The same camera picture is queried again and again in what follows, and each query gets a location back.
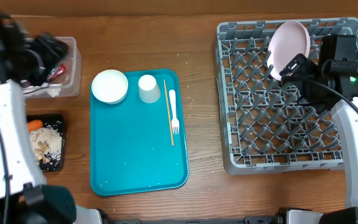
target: wooden table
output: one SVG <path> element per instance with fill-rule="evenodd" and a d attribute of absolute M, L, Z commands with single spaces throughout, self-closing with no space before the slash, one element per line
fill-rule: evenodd
<path fill-rule="evenodd" d="M 112 218 L 242 218 L 272 215 L 281 206 L 317 212 L 344 208 L 343 171 L 226 174 L 211 54 L 220 22 L 340 16 L 358 17 L 358 13 L 17 18 L 32 35 L 49 31 L 74 37 L 83 60 L 78 97 L 27 101 L 29 114 L 61 113 L 68 125 L 64 168 L 46 174 L 48 183 L 66 186 L 78 205 L 101 208 Z M 182 188 L 116 197 L 99 197 L 92 191 L 90 84 L 96 74 L 110 68 L 170 68 L 177 73 L 190 166 L 190 177 Z"/>

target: dish rack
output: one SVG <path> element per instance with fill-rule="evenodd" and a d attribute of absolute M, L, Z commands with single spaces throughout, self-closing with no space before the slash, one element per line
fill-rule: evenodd
<path fill-rule="evenodd" d="M 321 38 L 355 35 L 358 19 L 302 19 L 309 58 L 318 63 Z M 213 44 L 223 165 L 228 174 L 343 169 L 341 142 L 328 111 L 317 114 L 298 89 L 271 78 L 269 42 L 286 20 L 223 22 Z"/>

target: chopsticks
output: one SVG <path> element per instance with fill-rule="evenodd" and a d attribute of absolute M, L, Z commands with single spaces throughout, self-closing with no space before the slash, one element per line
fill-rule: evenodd
<path fill-rule="evenodd" d="M 169 130 L 170 130 L 170 132 L 171 132 L 171 142 L 172 142 L 172 146 L 173 146 L 173 134 L 172 134 L 171 112 L 170 112 L 170 110 L 169 110 L 168 94 L 167 94 L 167 84 L 165 83 L 165 80 L 164 80 L 164 89 L 165 89 L 165 101 L 167 102 Z"/>

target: fork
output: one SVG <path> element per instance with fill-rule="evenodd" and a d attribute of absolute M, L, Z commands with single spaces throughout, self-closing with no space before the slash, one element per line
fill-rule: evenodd
<path fill-rule="evenodd" d="M 172 131 L 174 134 L 179 134 L 179 120 L 177 118 L 177 95 L 175 90 L 169 91 L 169 101 L 172 109 Z"/>

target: clear plastic container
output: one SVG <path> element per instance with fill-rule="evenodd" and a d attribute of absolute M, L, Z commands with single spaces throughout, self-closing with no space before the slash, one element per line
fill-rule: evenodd
<path fill-rule="evenodd" d="M 68 44 L 69 52 L 63 64 L 66 66 L 66 72 L 52 81 L 48 88 L 25 94 L 26 98 L 52 98 L 62 96 L 78 96 L 81 86 L 81 54 L 78 51 L 76 40 L 73 37 L 56 37 L 58 40 Z M 40 88 L 23 88 L 23 93 L 34 91 Z"/>

